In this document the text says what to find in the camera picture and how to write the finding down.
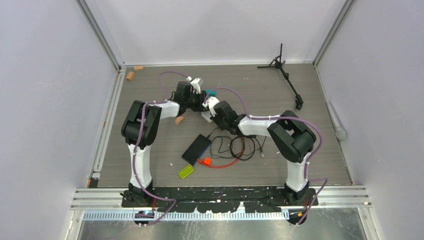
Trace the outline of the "white box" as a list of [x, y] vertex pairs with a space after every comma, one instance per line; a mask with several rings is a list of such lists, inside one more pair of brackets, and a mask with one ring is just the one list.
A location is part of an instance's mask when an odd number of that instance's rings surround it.
[[212, 115], [210, 111], [205, 111], [201, 113], [202, 117], [208, 122], [208, 123], [212, 123]]

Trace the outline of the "black power adapter with cord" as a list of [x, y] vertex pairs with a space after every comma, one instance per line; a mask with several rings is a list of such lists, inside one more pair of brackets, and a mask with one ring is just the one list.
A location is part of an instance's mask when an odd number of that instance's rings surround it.
[[258, 139], [257, 135], [250, 136], [226, 136], [214, 135], [218, 128], [213, 129], [206, 137], [211, 140], [209, 154], [214, 160], [235, 160], [248, 161], [256, 153], [264, 157], [264, 145], [267, 140], [265, 136], [263, 141]]

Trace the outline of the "black network switch box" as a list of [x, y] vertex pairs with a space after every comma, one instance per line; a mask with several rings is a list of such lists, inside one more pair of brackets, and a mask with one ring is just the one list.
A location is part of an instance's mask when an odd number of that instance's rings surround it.
[[191, 166], [194, 166], [198, 162], [198, 159], [211, 145], [211, 143], [212, 141], [208, 137], [199, 134], [186, 149], [186, 151], [181, 155], [181, 158]]

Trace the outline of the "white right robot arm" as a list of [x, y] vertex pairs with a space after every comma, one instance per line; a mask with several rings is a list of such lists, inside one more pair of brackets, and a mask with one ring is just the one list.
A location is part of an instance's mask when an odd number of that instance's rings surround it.
[[299, 205], [306, 197], [310, 182], [305, 176], [307, 158], [317, 140], [314, 132], [291, 110], [274, 116], [237, 114], [226, 101], [208, 105], [210, 119], [224, 131], [240, 137], [270, 137], [287, 160], [285, 198]]

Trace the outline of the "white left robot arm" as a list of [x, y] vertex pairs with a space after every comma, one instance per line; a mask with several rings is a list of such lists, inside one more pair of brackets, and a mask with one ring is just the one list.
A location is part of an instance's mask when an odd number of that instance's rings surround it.
[[163, 101], [135, 100], [121, 127], [121, 135], [130, 151], [131, 177], [123, 196], [141, 207], [153, 202], [153, 179], [150, 169], [151, 145], [154, 143], [160, 121], [181, 117], [186, 110], [205, 112], [203, 106], [207, 92], [199, 83], [180, 81], [171, 98]]

